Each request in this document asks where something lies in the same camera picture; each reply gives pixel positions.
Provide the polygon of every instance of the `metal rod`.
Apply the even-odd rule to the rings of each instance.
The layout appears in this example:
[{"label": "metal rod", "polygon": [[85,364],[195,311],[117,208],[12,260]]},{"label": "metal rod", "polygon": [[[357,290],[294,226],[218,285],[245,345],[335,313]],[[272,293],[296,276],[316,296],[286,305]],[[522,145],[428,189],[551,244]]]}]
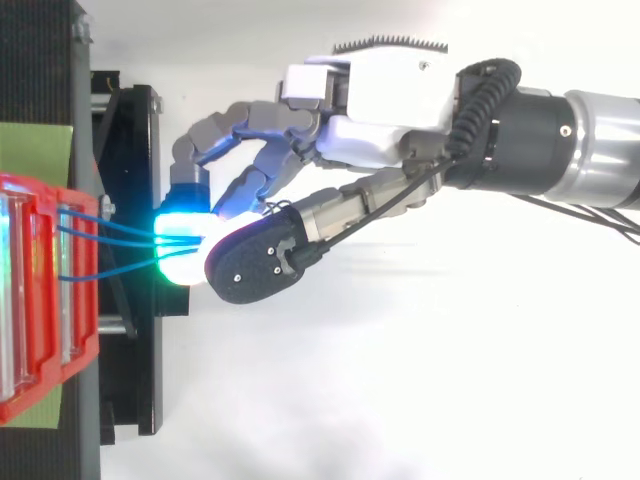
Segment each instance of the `metal rod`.
[{"label": "metal rod", "polygon": [[120,315],[100,315],[98,332],[101,335],[126,335],[127,329]]}]

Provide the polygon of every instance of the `blue light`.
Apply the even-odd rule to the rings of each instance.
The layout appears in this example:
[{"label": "blue light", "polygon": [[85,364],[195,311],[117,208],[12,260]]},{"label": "blue light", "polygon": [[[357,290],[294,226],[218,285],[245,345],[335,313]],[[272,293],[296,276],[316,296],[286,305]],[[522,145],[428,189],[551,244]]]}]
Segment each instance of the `blue light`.
[{"label": "blue light", "polygon": [[[204,237],[197,253],[171,257],[158,262],[162,274],[177,285],[197,285],[204,283],[207,278],[204,264],[209,252],[220,240],[230,233],[259,220],[257,213],[243,213],[231,220],[223,220],[212,213],[164,213],[158,215],[154,224],[156,235],[190,235]],[[168,253],[192,249],[189,247],[163,246],[171,240],[157,239],[156,255],[158,257]]]}]

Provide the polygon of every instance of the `robotic finger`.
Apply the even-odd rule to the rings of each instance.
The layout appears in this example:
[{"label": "robotic finger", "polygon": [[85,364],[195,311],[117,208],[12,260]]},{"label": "robotic finger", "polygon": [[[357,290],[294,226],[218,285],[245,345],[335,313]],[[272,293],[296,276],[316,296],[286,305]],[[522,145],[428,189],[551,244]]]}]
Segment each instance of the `robotic finger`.
[{"label": "robotic finger", "polygon": [[[172,198],[168,203],[190,203],[209,211],[209,172],[205,166],[245,140],[265,140],[253,165],[234,180],[218,201],[214,213],[229,219],[243,212],[264,211],[264,201],[308,163],[312,143],[320,131],[320,114],[293,110],[284,103],[235,103],[226,113],[214,113],[195,123],[173,146]],[[183,198],[176,199],[176,192]]]}]

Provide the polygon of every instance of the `black metal frame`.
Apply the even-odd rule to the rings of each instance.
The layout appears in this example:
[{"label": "black metal frame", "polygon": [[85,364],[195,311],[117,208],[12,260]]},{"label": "black metal frame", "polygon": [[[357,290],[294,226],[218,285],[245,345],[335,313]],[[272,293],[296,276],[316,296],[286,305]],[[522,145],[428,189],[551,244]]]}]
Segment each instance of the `black metal frame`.
[{"label": "black metal frame", "polygon": [[[145,231],[153,231],[158,189],[154,185],[159,167],[158,115],[152,107],[156,96],[145,85],[114,89],[106,110],[93,115],[100,176],[116,206],[112,221]],[[119,237],[116,232],[110,235]],[[100,247],[102,269],[152,256],[150,250]],[[115,425],[137,424],[140,435],[154,435],[162,426],[162,323],[158,317],[186,315],[188,308],[189,289],[163,281],[155,267],[100,283],[100,314],[115,315],[125,326],[131,325],[126,333],[100,337],[103,445],[114,443]]]}]

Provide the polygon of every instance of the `black cable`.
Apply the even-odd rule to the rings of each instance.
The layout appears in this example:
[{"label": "black cable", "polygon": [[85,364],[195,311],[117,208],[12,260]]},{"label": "black cable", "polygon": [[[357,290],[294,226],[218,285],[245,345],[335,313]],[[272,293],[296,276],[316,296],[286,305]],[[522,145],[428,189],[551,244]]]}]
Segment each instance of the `black cable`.
[{"label": "black cable", "polygon": [[[622,215],[618,211],[610,209],[610,208],[594,208],[594,210],[597,210],[598,212],[608,216],[609,218],[612,218],[613,220],[615,220],[617,222],[626,224],[628,227],[637,229],[637,231],[639,232],[638,235],[640,235],[640,225],[638,225],[635,222],[632,222],[630,219],[628,219],[627,217],[625,217],[624,215]],[[620,233],[620,235],[622,235],[624,238],[629,240],[634,245],[640,246],[640,241],[636,240],[635,238],[633,238],[628,233],[621,232],[620,230],[618,230],[618,232]]]},{"label": "black cable", "polygon": [[511,60],[497,58],[470,65],[458,73],[461,75],[486,76],[487,79],[463,105],[451,125],[445,152],[450,158],[457,159],[469,155],[482,127],[518,86],[522,71]]},{"label": "black cable", "polygon": [[640,230],[637,230],[635,228],[626,226],[626,225],[620,225],[619,223],[613,223],[610,222],[602,217],[595,217],[591,214],[585,214],[585,213],[579,213],[576,212],[574,210],[571,210],[570,208],[566,208],[566,207],[561,207],[560,205],[556,205],[555,203],[551,203],[551,202],[546,202],[544,200],[540,200],[538,198],[533,198],[533,197],[529,197],[527,195],[511,195],[514,198],[517,198],[518,200],[522,200],[523,202],[527,202],[527,203],[531,203],[532,205],[536,205],[538,207],[543,207],[546,208],[548,210],[553,210],[554,212],[558,212],[558,213],[562,213],[565,215],[569,215],[570,217],[574,217],[580,220],[584,220],[586,222],[590,222],[590,223],[595,223],[596,225],[601,225],[603,227],[608,227],[608,228],[612,228],[614,230],[619,231],[620,233],[625,233],[625,234],[636,234],[636,235],[640,235]]},{"label": "black cable", "polygon": [[444,146],[445,155],[439,159],[438,165],[418,175],[406,189],[338,235],[294,249],[288,254],[288,261],[295,270],[301,271],[317,263],[332,247],[382,217],[435,175],[467,159],[482,128],[491,121],[495,110],[518,86],[522,71],[511,60],[493,59],[471,65],[460,71],[458,76],[465,74],[486,77],[486,80],[453,119],[451,132]]},{"label": "black cable", "polygon": [[596,210],[598,210],[600,213],[604,213],[605,215],[613,218],[614,220],[617,220],[620,223],[624,223],[625,225],[640,231],[640,225],[633,222],[631,219],[625,217],[617,210],[614,210],[612,208],[596,208]]},{"label": "black cable", "polygon": [[425,172],[417,176],[415,180],[413,180],[413,182],[411,182],[409,186],[407,186],[407,188],[402,190],[391,200],[386,202],[381,207],[375,209],[373,212],[366,215],[362,220],[356,222],[346,230],[343,230],[339,234],[331,237],[329,240],[311,242],[301,248],[297,248],[289,252],[287,254],[287,261],[289,262],[289,265],[296,271],[302,271],[318,263],[322,259],[322,256],[327,253],[332,247],[336,246],[338,243],[342,242],[344,239],[350,237],[354,233],[362,230],[374,220],[377,220],[378,218],[383,216],[389,210],[397,206],[402,200],[407,198],[414,191],[428,182],[431,178],[439,175],[440,173],[453,167],[454,165],[459,165],[460,163],[462,163],[461,160],[445,160],[439,165],[436,165],[434,168],[426,170]]},{"label": "black cable", "polygon": [[379,208],[376,208],[373,212],[369,213],[362,220],[353,224],[346,230],[343,230],[339,234],[331,237],[329,240],[325,240],[321,242],[322,243],[321,252],[322,253],[328,252],[330,248],[336,246],[338,243],[350,237],[357,231],[362,230],[364,227],[369,225],[374,220],[377,220],[380,217],[382,217],[385,213],[387,213],[389,210],[397,206],[402,200],[407,198],[409,195],[411,195],[413,192],[415,192],[418,188],[420,188],[426,182],[431,180],[433,177],[435,177],[440,173],[443,173],[444,171],[448,170],[454,165],[458,165],[459,163],[461,162],[457,160],[446,160],[441,164],[435,166],[431,170],[427,170],[421,175],[417,176],[416,179],[413,182],[411,182],[407,188],[405,188],[403,191],[401,191],[391,200],[386,202],[384,205],[382,205]]}]

